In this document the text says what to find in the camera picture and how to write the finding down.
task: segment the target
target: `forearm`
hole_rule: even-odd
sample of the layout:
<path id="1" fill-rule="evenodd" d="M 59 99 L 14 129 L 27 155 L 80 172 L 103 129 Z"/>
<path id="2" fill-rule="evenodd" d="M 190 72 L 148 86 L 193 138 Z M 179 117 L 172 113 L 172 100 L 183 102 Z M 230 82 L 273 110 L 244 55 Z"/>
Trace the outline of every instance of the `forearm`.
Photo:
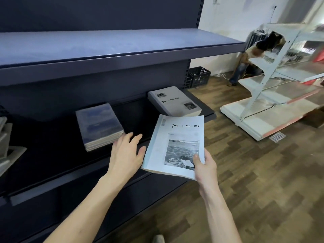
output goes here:
<path id="1" fill-rule="evenodd" d="M 232 214 L 218 186 L 208 193 L 205 204 L 213 243 L 242 243 Z"/>
<path id="2" fill-rule="evenodd" d="M 100 178 L 83 202 L 55 229 L 45 243 L 91 243 L 118 192 L 107 176 Z"/>

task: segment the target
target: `basket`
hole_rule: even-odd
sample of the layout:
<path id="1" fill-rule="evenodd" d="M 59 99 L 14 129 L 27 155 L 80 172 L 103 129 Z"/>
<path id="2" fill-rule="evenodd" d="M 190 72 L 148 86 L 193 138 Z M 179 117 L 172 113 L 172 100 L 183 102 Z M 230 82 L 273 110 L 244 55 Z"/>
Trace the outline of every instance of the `basket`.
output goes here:
<path id="1" fill-rule="evenodd" d="M 191 79 L 190 88 L 196 88 L 208 83 L 211 72 L 202 66 L 189 69 L 187 79 Z"/>

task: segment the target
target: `photo of water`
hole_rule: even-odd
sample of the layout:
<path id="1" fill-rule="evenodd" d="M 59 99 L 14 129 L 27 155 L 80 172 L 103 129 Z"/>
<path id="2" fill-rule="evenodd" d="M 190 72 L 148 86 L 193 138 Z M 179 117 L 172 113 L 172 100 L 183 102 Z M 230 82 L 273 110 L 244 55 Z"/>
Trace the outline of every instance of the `photo of water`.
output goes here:
<path id="1" fill-rule="evenodd" d="M 199 141 L 169 140 L 164 164 L 194 170 L 194 154 L 199 155 Z"/>

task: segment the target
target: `black shelf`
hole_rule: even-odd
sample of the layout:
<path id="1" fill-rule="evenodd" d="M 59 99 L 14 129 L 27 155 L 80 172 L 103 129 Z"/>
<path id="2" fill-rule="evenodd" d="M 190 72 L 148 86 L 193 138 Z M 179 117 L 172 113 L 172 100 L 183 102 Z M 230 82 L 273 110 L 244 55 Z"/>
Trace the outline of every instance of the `black shelf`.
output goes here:
<path id="1" fill-rule="evenodd" d="M 205 122 L 216 118 L 212 109 L 187 90 L 183 92 L 202 108 Z M 148 146 L 159 112 L 141 98 L 112 107 L 125 132 L 142 133 L 139 147 Z M 5 191 L 13 205 L 71 182 L 79 177 L 107 167 L 111 144 L 86 152 L 75 114 L 50 122 L 37 122 L 13 116 L 11 145 L 25 146 L 27 151 L 8 170 Z M 140 170 L 130 183 L 145 177 Z"/>
<path id="2" fill-rule="evenodd" d="M 245 43 L 199 30 L 0 33 L 0 86 L 242 52 Z"/>

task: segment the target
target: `blue jeans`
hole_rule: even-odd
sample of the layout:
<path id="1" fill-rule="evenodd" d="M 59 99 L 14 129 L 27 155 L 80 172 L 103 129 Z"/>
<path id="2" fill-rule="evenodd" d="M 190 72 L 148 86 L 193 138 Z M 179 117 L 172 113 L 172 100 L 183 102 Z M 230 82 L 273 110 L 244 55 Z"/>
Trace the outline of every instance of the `blue jeans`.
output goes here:
<path id="1" fill-rule="evenodd" d="M 245 72 L 248 65 L 241 63 L 235 70 L 233 76 L 230 78 L 229 82 L 233 85 L 237 85 L 238 80 L 241 79 L 243 73 Z M 252 67 L 252 77 L 260 75 L 262 70 L 256 66 Z"/>

